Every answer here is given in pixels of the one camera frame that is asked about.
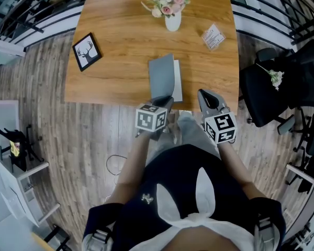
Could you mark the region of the person's navy white top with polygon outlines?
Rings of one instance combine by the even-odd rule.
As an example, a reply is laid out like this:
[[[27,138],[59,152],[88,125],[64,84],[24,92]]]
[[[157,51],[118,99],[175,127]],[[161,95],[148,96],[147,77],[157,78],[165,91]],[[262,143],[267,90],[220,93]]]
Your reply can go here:
[[[282,206],[249,199],[222,161],[193,145],[164,151],[144,170],[126,203],[90,209],[82,250],[160,251],[182,229],[204,226],[240,251],[278,251],[285,236]]]

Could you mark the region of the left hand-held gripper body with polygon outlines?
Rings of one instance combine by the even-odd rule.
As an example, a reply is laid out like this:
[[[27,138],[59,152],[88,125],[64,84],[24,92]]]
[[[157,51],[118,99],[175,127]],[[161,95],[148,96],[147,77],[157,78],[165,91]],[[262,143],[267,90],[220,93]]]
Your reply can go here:
[[[161,133],[168,125],[168,115],[170,111],[164,107],[156,107],[152,104],[140,104],[136,108],[135,127],[137,129],[136,137],[142,132],[152,133],[152,139],[158,140]]]

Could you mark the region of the white vase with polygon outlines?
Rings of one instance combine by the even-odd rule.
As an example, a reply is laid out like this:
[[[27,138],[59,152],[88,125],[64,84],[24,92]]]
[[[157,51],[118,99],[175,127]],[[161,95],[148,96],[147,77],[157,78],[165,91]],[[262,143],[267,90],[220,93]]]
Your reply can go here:
[[[165,16],[165,25],[168,31],[175,32],[178,31],[182,20],[182,13],[178,11],[173,15]]]

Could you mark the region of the person's left forearm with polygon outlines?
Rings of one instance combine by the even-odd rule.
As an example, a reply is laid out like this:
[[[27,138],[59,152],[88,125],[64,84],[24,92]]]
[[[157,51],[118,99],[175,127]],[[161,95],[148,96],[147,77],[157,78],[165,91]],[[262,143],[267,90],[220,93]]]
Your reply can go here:
[[[139,186],[147,160],[151,135],[152,132],[144,131],[134,140],[118,177],[117,188]]]

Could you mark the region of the grey office desk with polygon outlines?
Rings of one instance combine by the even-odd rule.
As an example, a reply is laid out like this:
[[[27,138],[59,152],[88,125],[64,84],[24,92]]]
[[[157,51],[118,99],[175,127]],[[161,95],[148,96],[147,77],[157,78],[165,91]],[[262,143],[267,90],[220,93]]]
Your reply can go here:
[[[306,197],[306,202],[301,205],[301,211],[296,217],[292,218],[291,225],[286,227],[286,234],[283,242],[288,241],[291,237],[297,234],[307,222],[311,219],[314,214],[314,178],[306,173],[302,172],[300,169],[297,169],[296,166],[287,164],[286,165],[287,175],[289,171],[293,172],[297,177],[302,180],[306,180],[311,184],[311,188]]]

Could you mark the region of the artificial flower sprig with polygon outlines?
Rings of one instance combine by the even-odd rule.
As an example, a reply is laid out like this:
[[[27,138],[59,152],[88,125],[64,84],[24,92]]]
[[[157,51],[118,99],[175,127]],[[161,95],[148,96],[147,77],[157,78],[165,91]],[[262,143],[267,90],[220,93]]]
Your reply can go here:
[[[283,76],[285,73],[281,72],[281,71],[267,70],[259,64],[257,64],[257,66],[260,67],[261,69],[263,69],[271,77],[271,83],[272,83],[273,87],[277,91],[279,91],[279,86],[282,83]]]

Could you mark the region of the black deer picture frame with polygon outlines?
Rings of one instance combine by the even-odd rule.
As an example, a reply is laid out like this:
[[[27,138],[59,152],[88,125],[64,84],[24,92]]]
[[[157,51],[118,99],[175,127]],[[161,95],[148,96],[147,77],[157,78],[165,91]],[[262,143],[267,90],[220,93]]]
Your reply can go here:
[[[91,32],[74,44],[72,49],[81,72],[103,57]]]

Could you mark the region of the person's grey trousers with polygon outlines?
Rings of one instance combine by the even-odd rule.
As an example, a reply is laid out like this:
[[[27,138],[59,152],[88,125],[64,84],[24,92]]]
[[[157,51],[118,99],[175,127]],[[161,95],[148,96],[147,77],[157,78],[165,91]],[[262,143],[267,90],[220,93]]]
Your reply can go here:
[[[160,138],[157,140],[156,147],[153,148],[147,158],[146,166],[162,152],[186,144],[191,144],[220,158],[217,147],[212,143],[190,112],[182,111],[177,119],[176,125],[180,130],[180,135],[176,142],[172,132],[162,132]]]

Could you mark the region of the light blue mat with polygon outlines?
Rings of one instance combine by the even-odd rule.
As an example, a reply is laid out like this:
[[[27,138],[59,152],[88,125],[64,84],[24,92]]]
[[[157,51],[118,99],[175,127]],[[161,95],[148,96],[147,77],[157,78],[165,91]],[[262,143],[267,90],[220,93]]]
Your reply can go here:
[[[172,96],[175,103],[183,102],[179,60],[173,54],[149,61],[151,98]]]

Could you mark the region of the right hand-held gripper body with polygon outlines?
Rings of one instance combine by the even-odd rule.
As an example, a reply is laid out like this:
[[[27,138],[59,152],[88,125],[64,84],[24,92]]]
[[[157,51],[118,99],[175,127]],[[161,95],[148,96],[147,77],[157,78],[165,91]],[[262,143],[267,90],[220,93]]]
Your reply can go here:
[[[235,114],[226,105],[220,109],[205,106],[204,130],[215,144],[235,140],[238,130]]]

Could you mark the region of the yellow green soft item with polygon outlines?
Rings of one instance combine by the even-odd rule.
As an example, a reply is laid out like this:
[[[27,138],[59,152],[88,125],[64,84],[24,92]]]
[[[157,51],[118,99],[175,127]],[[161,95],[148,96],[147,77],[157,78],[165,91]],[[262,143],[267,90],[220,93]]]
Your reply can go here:
[[[20,155],[20,143],[10,141],[10,152],[13,156],[18,157]]]

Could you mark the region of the white side desk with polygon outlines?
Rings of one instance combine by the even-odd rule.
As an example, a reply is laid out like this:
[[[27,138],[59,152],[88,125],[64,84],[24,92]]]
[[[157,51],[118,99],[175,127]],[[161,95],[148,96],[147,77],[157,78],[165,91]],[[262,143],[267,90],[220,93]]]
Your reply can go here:
[[[34,185],[30,181],[30,176],[47,167],[49,163],[42,162],[24,172],[16,165],[12,165],[7,155],[0,157],[0,176],[4,184],[1,196],[6,206],[16,219],[27,218],[37,227],[60,207],[60,204],[56,203],[47,212],[42,213],[35,196]]]

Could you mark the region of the person's right forearm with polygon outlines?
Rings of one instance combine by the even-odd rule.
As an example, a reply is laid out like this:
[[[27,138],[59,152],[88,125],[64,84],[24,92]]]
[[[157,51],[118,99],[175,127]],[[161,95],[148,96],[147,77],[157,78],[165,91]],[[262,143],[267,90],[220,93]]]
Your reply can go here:
[[[224,163],[229,174],[242,186],[253,184],[244,163],[229,142],[217,145],[221,161]]]

